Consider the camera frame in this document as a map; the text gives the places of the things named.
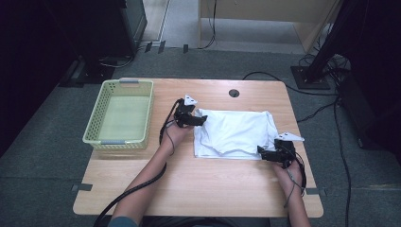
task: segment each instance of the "human arm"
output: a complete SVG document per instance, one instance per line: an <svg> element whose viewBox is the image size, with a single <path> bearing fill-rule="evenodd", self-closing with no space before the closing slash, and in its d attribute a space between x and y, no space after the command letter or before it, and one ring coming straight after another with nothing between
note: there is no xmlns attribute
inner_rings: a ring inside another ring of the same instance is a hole
<svg viewBox="0 0 401 227"><path fill-rule="evenodd" d="M306 214L304 201L302 199L301 185L302 175L301 169L297 162L292 162L292 164L283 169L279 164L272 164L274 172L277 175L278 181L283 188L284 194L287 200L289 220L292 227L298 226L310 226L309 219Z"/></svg>
<svg viewBox="0 0 401 227"><path fill-rule="evenodd" d="M147 165L130 183L126 191L136 185L147 182L158 175L162 171L168 157L173 153L174 148L182 142L188 132L192 129L193 127L191 126L180 128L175 122L169 125L169 127L165 129L160 147L156 150ZM158 184L159 181L156 181L149 186L129 194L116 205L112 218L128 217L139 224L148 209Z"/></svg>

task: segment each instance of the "wooden desk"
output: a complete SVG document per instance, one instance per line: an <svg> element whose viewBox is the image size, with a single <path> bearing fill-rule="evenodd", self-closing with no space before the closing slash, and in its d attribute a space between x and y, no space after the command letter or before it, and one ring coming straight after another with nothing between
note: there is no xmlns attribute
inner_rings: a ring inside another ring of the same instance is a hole
<svg viewBox="0 0 401 227"><path fill-rule="evenodd" d="M269 111L279 133L300 134L285 85L278 81L206 79L152 79L154 106L146 150L94 150L74 211L98 215L120 195L158 148L159 130L175 100L189 94L197 108L230 111ZM229 91L237 89L238 97ZM188 135L169 159L165 176L147 211L151 216L285 217L284 194L267 161L201 159L194 157L193 134ZM316 188L302 142L294 143L305 161L308 188ZM311 218L321 217L319 195L304 196Z"/></svg>
<svg viewBox="0 0 401 227"><path fill-rule="evenodd" d="M201 18L213 18L214 5L215 0L199 0L199 46ZM339 5L340 0L218 0L216 18L293 22L307 53L325 25L336 16Z"/></svg>

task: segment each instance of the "green plastic basket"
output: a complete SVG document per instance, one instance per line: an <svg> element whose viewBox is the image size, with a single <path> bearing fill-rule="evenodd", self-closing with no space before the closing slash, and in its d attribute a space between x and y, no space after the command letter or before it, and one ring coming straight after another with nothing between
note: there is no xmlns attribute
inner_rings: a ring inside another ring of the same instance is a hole
<svg viewBox="0 0 401 227"><path fill-rule="evenodd" d="M153 107L153 81L105 80L82 141L95 149L145 149Z"/></svg>

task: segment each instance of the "t-shirt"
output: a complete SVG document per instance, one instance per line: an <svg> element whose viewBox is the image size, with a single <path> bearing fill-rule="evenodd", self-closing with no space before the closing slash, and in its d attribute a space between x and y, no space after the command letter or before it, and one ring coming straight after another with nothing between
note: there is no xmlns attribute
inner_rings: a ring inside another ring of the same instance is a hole
<svg viewBox="0 0 401 227"><path fill-rule="evenodd" d="M117 217L110 221L108 227L138 227L138 225L131 218Z"/></svg>

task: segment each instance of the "folded white shirt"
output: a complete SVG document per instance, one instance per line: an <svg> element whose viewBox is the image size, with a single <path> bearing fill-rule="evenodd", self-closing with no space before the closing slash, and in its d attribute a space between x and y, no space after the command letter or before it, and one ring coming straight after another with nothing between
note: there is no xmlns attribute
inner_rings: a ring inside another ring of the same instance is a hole
<svg viewBox="0 0 401 227"><path fill-rule="evenodd" d="M195 111L203 115L207 120L194 129L196 157L259 160L257 146L274 150L278 132L269 112Z"/></svg>

